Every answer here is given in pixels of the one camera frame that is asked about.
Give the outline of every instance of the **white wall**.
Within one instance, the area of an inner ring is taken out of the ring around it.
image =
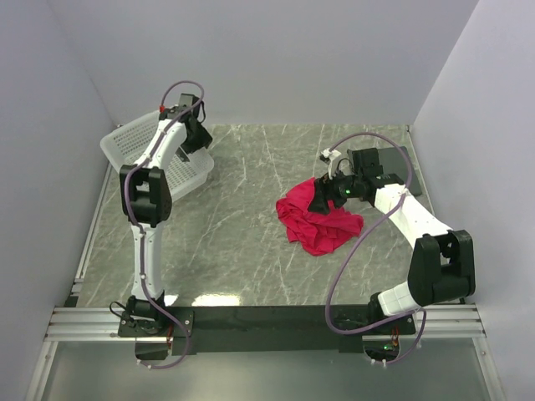
[[[535,3],[481,0],[414,127],[437,214],[476,247],[476,301],[510,400],[535,380]]]
[[[46,2],[0,2],[0,48],[0,399],[17,401],[72,286],[112,123]]]
[[[178,79],[209,122],[412,123],[476,4],[48,1],[117,123]]]

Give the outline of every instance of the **pink fabric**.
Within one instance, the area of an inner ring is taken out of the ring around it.
[[[364,225],[362,216],[353,215],[343,207],[324,216],[308,211],[314,196],[314,178],[294,186],[285,198],[277,200],[279,220],[286,226],[290,242],[299,241],[303,249],[314,256],[333,252],[353,236],[358,236]]]

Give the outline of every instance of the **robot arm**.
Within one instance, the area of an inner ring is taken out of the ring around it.
[[[348,150],[351,175],[332,171],[335,157],[330,150],[320,157],[329,162],[329,173],[314,182],[315,194],[308,208],[322,214],[341,207],[348,198],[368,201],[388,214],[405,195],[403,206],[390,215],[413,248],[407,280],[389,290],[374,294],[369,303],[373,320],[419,309],[474,293],[473,245],[466,231],[453,231],[438,221],[405,188],[397,175],[386,175],[375,148]]]
[[[132,225],[135,244],[135,274],[132,295],[136,300],[146,300],[141,286],[141,263],[145,267],[145,284],[150,297],[159,300],[164,293],[161,283],[161,236],[166,220],[171,214],[172,199],[167,185],[166,170],[173,157],[178,155],[189,161],[189,154],[207,147],[211,143],[210,134],[197,121],[199,108],[185,114],[173,124],[165,135],[162,131],[186,107],[198,100],[189,94],[181,95],[180,106],[160,110],[156,132],[147,149],[133,165],[123,165],[120,169],[121,199],[123,212],[128,216],[125,199],[126,176],[135,166],[148,160],[130,179],[129,200],[135,219],[143,230]]]

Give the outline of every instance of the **laundry basket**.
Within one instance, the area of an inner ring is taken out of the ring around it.
[[[156,132],[158,115],[158,111],[145,114],[119,127],[100,141],[100,147],[115,171],[119,172],[122,165],[133,164],[146,150]],[[173,201],[204,184],[214,167],[214,160],[205,148],[188,155],[188,158],[189,162],[183,162],[174,155],[166,171]]]

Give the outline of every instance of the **gray marble table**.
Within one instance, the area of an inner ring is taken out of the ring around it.
[[[318,152],[356,131],[375,131],[407,146],[422,181],[404,125],[215,125],[210,153],[215,168],[206,184],[179,199],[163,235],[161,270],[176,305],[323,304],[354,240],[333,254],[311,256],[288,243],[275,202],[296,184],[326,172]],[[350,147],[386,147],[366,137]],[[428,195],[419,201],[431,208]],[[125,301],[134,279],[133,240],[120,206],[118,175],[108,180],[95,227],[78,307]],[[380,217],[369,204],[350,200],[368,226]],[[367,303],[375,292],[405,280],[411,249],[389,221],[355,253],[335,294],[336,303]]]

